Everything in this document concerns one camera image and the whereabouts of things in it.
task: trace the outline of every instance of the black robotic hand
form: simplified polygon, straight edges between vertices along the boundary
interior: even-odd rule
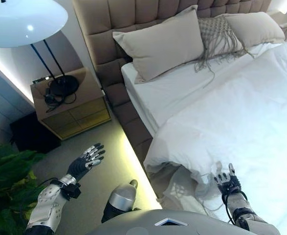
[[[235,175],[235,170],[232,164],[229,164],[228,174],[226,173],[219,174],[214,179],[215,182],[217,183],[219,190],[222,193],[223,201],[226,195],[241,191],[241,184]]]
[[[89,170],[94,166],[99,165],[104,159],[101,155],[105,153],[105,150],[100,151],[103,148],[104,146],[100,143],[88,148],[80,157],[72,162],[68,168],[67,174],[74,177],[77,182],[80,181]]]

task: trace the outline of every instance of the bed frame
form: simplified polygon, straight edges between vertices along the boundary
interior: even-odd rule
[[[73,0],[74,9],[95,72],[110,106],[139,161],[143,163],[152,136],[129,99],[121,67],[132,59],[115,43],[112,32],[129,32],[161,23],[197,4],[198,17],[249,13],[268,9],[271,0]]]

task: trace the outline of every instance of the lamp shade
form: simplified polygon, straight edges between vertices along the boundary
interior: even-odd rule
[[[67,22],[66,10],[53,0],[0,0],[0,47],[36,43]]]

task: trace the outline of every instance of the wooden nightstand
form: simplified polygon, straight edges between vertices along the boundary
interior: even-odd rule
[[[48,106],[43,95],[51,79],[30,86],[34,99],[37,118],[61,140],[77,135],[110,120],[103,93],[91,73],[85,68],[67,73],[79,81],[77,99],[72,104],[62,104],[47,113]]]
[[[269,12],[268,14],[280,26],[280,28],[285,33],[287,39],[287,15],[281,12],[272,12],[272,13]]]

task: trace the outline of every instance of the floor lamp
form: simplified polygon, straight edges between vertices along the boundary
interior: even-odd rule
[[[74,76],[64,74],[46,38],[60,31],[67,20],[66,10],[53,0],[0,0],[0,47],[31,45],[53,78],[50,83],[51,93],[62,97],[75,93],[79,83]],[[62,76],[54,76],[33,45],[42,40]]]

